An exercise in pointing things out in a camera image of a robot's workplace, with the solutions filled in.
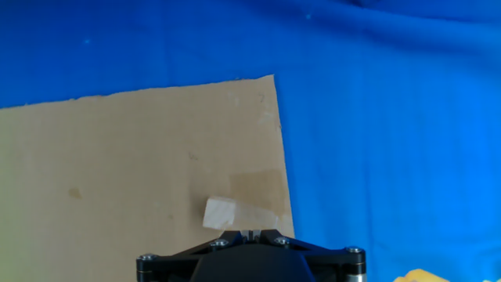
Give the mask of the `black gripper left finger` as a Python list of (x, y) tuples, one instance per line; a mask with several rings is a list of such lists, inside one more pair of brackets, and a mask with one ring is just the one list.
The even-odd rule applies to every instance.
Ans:
[(174, 255), (146, 253), (136, 259), (138, 282), (168, 281), (170, 274), (192, 273), (206, 255), (237, 247), (251, 241), (250, 230), (224, 231), (220, 237)]

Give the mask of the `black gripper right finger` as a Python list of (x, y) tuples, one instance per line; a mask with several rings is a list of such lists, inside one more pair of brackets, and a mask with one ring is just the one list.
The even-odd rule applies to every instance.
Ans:
[(250, 231), (254, 270), (272, 281), (366, 282), (366, 252), (349, 246), (331, 250), (278, 230)]

